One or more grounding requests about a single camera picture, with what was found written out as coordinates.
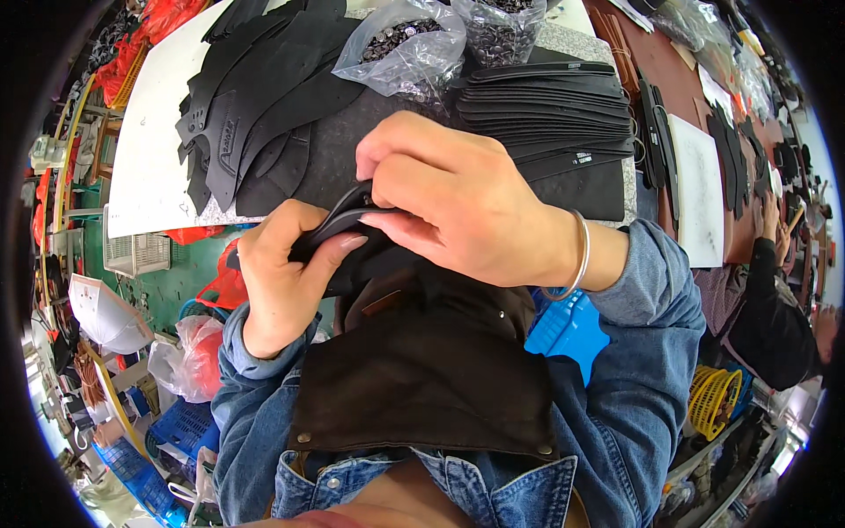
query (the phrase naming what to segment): plastic bag of metal snaps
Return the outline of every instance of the plastic bag of metal snaps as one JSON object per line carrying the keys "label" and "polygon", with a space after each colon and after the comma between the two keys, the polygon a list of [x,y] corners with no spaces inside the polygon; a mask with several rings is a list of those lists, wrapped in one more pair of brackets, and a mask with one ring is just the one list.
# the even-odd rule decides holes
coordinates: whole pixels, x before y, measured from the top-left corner
{"label": "plastic bag of metal snaps", "polygon": [[466,28],[435,0],[395,0],[373,11],[349,36],[332,73],[385,97],[398,95],[444,110],[461,74]]}
{"label": "plastic bag of metal snaps", "polygon": [[525,64],[546,14],[546,0],[452,0],[472,55],[485,68]]}

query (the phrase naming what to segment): yellow basket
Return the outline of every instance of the yellow basket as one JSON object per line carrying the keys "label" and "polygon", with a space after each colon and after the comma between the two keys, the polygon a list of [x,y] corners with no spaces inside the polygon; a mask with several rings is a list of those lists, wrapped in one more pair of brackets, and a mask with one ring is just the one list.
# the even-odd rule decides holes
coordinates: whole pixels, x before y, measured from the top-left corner
{"label": "yellow basket", "polygon": [[141,71],[141,66],[144,65],[144,60],[147,58],[147,52],[150,51],[150,43],[145,42],[141,49],[138,50],[138,55],[132,61],[132,66],[126,74],[126,79],[120,85],[120,90],[114,96],[111,105],[108,105],[112,110],[125,110],[127,103],[129,103],[129,95],[132,94],[132,88],[135,87],[135,81],[138,80],[138,73]]}
{"label": "yellow basket", "polygon": [[725,401],[725,398],[728,399],[730,406],[736,406],[740,389],[742,389],[742,371],[740,370],[730,373],[725,369],[716,370],[701,365],[695,368],[688,405],[690,408],[690,423],[696,431],[707,438],[708,442],[712,441],[725,428],[726,422],[714,423],[719,406]]}

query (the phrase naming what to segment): white cutting board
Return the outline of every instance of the white cutting board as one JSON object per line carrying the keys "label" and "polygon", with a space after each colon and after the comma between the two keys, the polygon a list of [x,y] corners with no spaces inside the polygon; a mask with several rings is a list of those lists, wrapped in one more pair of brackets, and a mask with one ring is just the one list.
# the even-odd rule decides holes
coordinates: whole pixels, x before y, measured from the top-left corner
{"label": "white cutting board", "polygon": [[725,226],[716,141],[673,114],[669,130],[678,165],[678,244],[690,268],[721,267]]}

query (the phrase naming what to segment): wall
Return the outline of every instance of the wall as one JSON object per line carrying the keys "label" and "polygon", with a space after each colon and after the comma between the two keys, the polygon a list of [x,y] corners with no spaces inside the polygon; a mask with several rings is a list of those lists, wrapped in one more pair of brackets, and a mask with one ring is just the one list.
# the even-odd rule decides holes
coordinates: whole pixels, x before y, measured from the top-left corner
{"label": "wall", "polygon": [[833,220],[827,222],[827,232],[831,240],[836,243],[836,266],[829,268],[825,278],[825,289],[821,295],[821,301],[825,304],[842,306],[843,276],[842,269],[845,268],[845,236],[843,235],[842,203],[839,200],[839,188],[831,157],[827,152],[827,144],[824,135],[819,127],[815,112],[809,109],[806,112],[806,122],[796,119],[801,141],[810,148],[810,159],[813,165],[813,173],[817,174],[821,181],[830,181],[825,191],[825,200],[831,205]]}

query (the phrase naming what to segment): white plastic crate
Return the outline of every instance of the white plastic crate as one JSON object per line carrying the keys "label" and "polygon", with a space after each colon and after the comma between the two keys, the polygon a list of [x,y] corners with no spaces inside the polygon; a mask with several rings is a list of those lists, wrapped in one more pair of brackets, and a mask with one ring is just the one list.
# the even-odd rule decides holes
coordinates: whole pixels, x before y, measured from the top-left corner
{"label": "white plastic crate", "polygon": [[162,235],[108,237],[108,204],[103,206],[103,269],[130,279],[170,269],[170,238]]}

